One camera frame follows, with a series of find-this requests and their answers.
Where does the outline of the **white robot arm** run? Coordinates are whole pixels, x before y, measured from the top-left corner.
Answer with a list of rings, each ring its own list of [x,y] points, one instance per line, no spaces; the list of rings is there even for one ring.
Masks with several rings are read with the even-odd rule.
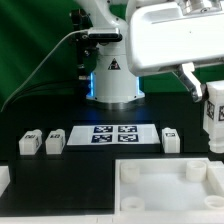
[[[74,0],[92,22],[97,47],[87,99],[109,109],[144,100],[142,76],[174,73],[195,102],[200,67],[224,63],[224,0]]]

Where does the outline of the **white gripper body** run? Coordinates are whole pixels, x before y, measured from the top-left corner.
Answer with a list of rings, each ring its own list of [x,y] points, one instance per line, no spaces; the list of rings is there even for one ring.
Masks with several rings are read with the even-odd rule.
[[[224,63],[224,0],[129,0],[128,67],[136,76]]]

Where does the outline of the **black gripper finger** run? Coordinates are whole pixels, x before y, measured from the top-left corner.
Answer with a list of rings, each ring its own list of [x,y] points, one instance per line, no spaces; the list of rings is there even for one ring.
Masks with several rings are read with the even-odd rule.
[[[200,81],[195,77],[193,72],[195,67],[193,63],[185,63],[178,66],[174,75],[191,93],[194,102],[200,102],[203,99],[204,90]]]

